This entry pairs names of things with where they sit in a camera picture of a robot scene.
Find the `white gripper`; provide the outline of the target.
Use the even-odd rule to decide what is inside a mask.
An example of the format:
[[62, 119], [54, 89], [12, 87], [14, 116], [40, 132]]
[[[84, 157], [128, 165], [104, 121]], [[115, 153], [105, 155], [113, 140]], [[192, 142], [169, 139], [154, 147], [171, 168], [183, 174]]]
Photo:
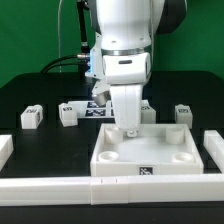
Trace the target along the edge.
[[97, 81], [92, 89], [92, 98], [98, 106], [103, 106], [108, 101], [110, 89], [117, 127], [128, 130], [128, 137], [136, 137], [141, 120], [143, 86], [151, 76], [150, 54], [105, 55], [103, 68], [107, 84]]

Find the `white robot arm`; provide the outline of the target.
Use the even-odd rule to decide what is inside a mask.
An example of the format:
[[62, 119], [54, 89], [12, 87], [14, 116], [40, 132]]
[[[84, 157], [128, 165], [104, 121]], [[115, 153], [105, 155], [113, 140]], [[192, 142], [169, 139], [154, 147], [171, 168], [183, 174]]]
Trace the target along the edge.
[[187, 14], [187, 0], [89, 0], [96, 41], [89, 78], [97, 80], [93, 100], [112, 102], [115, 123], [135, 137], [141, 121], [143, 87], [151, 76], [154, 36], [175, 31]]

